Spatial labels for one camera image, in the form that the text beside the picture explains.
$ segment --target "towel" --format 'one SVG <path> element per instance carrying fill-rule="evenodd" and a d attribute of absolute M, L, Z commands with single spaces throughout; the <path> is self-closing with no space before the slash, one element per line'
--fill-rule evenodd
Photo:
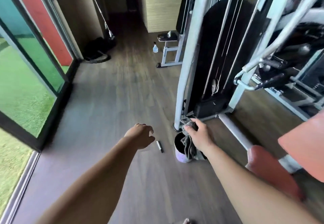
<path fill-rule="evenodd" d="M 196 123 L 191 121 L 189 118 L 184 118 L 181 120 L 181 123 L 192 127 L 195 131 L 198 130 L 198 126 Z M 196 160 L 206 160 L 205 155 L 196 148 L 196 146 L 192 142 L 191 136 L 184 130 L 184 126 L 182 127 L 182 133 L 184 134 L 184 138 L 181 139 L 181 142 L 184 144 L 184 154 L 186 155 L 188 160 L 196 159 Z"/>

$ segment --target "water bottle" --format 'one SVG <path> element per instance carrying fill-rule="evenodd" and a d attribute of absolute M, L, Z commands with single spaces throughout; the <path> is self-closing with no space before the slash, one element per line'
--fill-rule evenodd
<path fill-rule="evenodd" d="M 156 46 L 156 42 L 154 41 L 154 46 L 153 46 L 153 52 L 157 53 L 159 51 L 159 48 Z"/>

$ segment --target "laminate floor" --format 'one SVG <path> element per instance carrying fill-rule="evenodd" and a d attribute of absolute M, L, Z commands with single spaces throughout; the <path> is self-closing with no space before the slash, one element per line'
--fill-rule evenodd
<path fill-rule="evenodd" d="M 161 141 L 139 151 L 128 172 L 110 224 L 166 224 L 192 218 L 204 223 L 241 223 L 206 161 L 182 164 L 174 156 L 172 128 L 181 66 L 157 69 L 156 33 L 128 16 L 111 18 L 118 44 L 112 59 L 81 64 L 54 136 L 42 152 L 14 224 L 34 223 L 85 170 L 107 153 L 135 123 L 150 124 Z M 280 157 L 277 138 L 301 121 L 266 92 L 245 93 L 232 115 L 253 138 Z M 245 149 L 219 119 L 208 121 L 218 145 L 241 165 Z"/>

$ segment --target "purple bucket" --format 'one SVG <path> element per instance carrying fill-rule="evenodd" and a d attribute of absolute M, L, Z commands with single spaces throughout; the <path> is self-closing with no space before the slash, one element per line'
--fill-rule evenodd
<path fill-rule="evenodd" d="M 188 160 L 186 155 L 184 154 L 184 144 L 181 142 L 181 139 L 184 138 L 184 134 L 178 133 L 174 138 L 174 148 L 176 151 L 176 158 L 179 162 L 187 163 L 191 160 Z"/>

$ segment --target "weight bench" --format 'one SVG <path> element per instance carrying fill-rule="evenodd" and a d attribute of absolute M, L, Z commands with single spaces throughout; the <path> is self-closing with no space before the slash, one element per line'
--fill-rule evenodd
<path fill-rule="evenodd" d="M 157 68 L 182 64 L 182 61 L 179 61 L 179 59 L 180 59 L 181 49 L 184 42 L 184 31 L 186 27 L 187 18 L 188 18 L 188 12 L 189 9 L 191 8 L 190 3 L 191 0 L 181 0 L 178 20 L 176 25 L 176 32 L 169 31 L 168 33 L 161 33 L 157 36 L 158 41 L 165 43 L 163 48 L 162 62 L 156 65 Z M 172 42 L 172 41 L 179 41 L 178 46 L 168 47 L 168 42 Z M 166 62 L 168 51 L 177 51 L 176 58 L 172 62 Z"/>

